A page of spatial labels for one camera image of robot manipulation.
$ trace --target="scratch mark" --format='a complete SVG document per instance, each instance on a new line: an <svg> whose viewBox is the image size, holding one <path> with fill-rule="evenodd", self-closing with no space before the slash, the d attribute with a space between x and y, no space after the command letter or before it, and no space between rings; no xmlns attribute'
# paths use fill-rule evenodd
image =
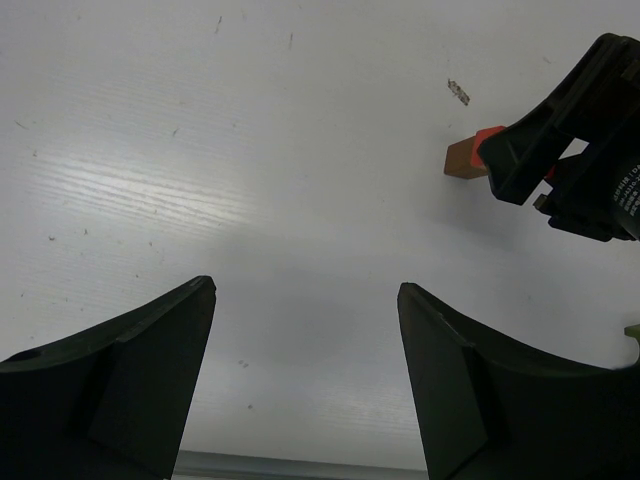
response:
<svg viewBox="0 0 640 480"><path fill-rule="evenodd" d="M465 107L469 105L471 97L467 95L467 92L465 92L457 82L449 79L449 81L447 82L447 86L449 87L449 90L453 92L453 95L457 97Z"/></svg>

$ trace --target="wooden block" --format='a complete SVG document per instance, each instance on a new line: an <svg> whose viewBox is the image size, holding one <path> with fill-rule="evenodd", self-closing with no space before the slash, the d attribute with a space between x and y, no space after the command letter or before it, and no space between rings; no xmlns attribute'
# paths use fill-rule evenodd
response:
<svg viewBox="0 0 640 480"><path fill-rule="evenodd" d="M447 149L447 158L444 162L445 175L466 179L487 175L487 169L484 165L471 164L475 139L476 137L473 136L449 146Z"/></svg>
<svg viewBox="0 0 640 480"><path fill-rule="evenodd" d="M450 145L444 162L444 174L466 179L486 176L489 172L478 155L478 147L491 135L504 129L503 126L485 128L471 138Z"/></svg>

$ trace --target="black plastic part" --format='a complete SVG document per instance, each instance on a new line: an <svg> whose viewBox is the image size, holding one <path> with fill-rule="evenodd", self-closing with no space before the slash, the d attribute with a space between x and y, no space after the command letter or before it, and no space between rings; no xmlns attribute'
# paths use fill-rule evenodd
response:
<svg viewBox="0 0 640 480"><path fill-rule="evenodd" d="M417 285L398 310L430 480L640 478L640 367L550 355Z"/></svg>
<svg viewBox="0 0 640 480"><path fill-rule="evenodd" d="M600 37L537 108L478 148L496 198L522 205L555 168L550 195L538 200L549 224L607 241L633 236L611 212L610 179L640 151L640 43ZM561 159L574 139L589 143Z"/></svg>
<svg viewBox="0 0 640 480"><path fill-rule="evenodd" d="M214 306L197 277L0 363L0 478L171 478Z"/></svg>

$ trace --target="metal edge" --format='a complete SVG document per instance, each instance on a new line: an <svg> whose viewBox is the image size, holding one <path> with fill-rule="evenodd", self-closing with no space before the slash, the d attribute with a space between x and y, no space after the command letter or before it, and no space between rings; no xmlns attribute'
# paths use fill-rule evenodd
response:
<svg viewBox="0 0 640 480"><path fill-rule="evenodd" d="M218 453L178 453L174 475L228 480L427 480L426 470L278 460Z"/></svg>

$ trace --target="white tabletop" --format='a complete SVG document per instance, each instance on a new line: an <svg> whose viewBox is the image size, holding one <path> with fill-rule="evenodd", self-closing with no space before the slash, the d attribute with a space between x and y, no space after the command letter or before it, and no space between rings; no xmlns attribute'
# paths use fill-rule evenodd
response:
<svg viewBox="0 0 640 480"><path fill-rule="evenodd" d="M632 362L640 247L442 169L638 18L636 0L5 0L1 356L209 274L182 448L415 469L403 281L546 351Z"/></svg>

